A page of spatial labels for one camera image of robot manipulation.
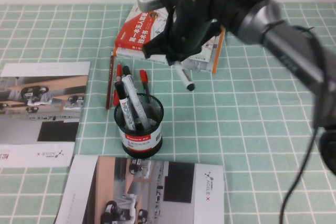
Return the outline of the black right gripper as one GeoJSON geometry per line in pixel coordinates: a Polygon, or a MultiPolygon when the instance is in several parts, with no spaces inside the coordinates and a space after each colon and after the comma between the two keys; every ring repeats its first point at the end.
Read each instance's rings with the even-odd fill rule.
{"type": "Polygon", "coordinates": [[[224,26],[211,14],[214,0],[177,0],[176,20],[168,35],[159,34],[143,44],[145,59],[165,55],[168,65],[182,62],[202,51],[206,39],[219,35],[224,26]]]}

